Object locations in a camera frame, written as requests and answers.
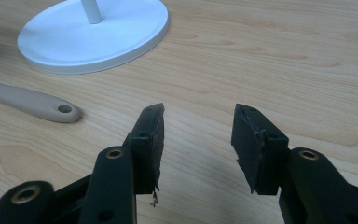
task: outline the wood grain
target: wood grain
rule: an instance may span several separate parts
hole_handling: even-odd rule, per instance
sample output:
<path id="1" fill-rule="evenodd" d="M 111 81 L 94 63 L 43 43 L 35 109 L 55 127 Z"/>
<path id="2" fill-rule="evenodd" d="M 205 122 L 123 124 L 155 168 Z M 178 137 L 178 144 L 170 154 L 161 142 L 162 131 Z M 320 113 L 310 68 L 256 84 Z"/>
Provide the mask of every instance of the wood grain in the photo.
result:
<path id="1" fill-rule="evenodd" d="M 130 63 L 84 76 L 34 70 L 22 26 L 59 1 L 0 0 L 0 82 L 79 106 L 74 124 L 0 105 L 0 197 L 27 180 L 62 188 L 121 145 L 142 109 L 166 107 L 159 204 L 138 223 L 283 223 L 278 197 L 250 194 L 230 146 L 236 103 L 328 156 L 358 186 L 358 0 L 163 0 L 170 30 Z"/>

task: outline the plastic handle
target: plastic handle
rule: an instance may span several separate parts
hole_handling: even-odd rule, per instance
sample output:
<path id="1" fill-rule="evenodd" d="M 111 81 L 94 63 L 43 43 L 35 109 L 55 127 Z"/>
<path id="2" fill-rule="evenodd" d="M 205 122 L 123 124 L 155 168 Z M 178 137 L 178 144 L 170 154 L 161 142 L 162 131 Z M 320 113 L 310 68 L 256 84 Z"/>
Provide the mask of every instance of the plastic handle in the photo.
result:
<path id="1" fill-rule="evenodd" d="M 4 84 L 0 84 L 0 103 L 55 122 L 75 122 L 81 115 L 75 105 L 61 98 Z"/>

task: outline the beige handle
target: beige handle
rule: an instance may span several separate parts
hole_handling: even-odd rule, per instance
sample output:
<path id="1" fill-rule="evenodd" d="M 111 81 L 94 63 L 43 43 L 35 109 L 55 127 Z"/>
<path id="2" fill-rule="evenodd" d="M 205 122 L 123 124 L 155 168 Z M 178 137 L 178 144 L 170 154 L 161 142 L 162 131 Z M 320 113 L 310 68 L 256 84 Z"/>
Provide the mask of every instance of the beige handle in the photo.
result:
<path id="1" fill-rule="evenodd" d="M 4 84 L 0 84 L 0 103 L 55 122 L 75 122 L 81 115 L 75 105 L 61 98 Z"/>

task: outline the wooden table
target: wooden table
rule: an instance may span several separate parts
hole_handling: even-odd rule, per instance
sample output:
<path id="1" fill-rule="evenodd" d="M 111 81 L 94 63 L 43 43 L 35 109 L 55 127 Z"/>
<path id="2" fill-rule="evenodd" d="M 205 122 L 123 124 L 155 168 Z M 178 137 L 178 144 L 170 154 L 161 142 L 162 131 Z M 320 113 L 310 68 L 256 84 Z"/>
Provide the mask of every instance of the wooden table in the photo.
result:
<path id="1" fill-rule="evenodd" d="M 358 186 L 358 0 L 163 0 L 170 30 L 120 67 L 83 76 L 34 70 L 17 49 L 22 26 L 59 1 L 0 0 L 0 82 L 79 106 L 61 124 L 0 105 L 0 197 L 28 180 L 60 189 L 122 144 L 142 109 L 164 103 L 156 208 L 138 223 L 283 223 L 278 196 L 251 194 L 230 145 L 236 103 L 328 156 Z"/>

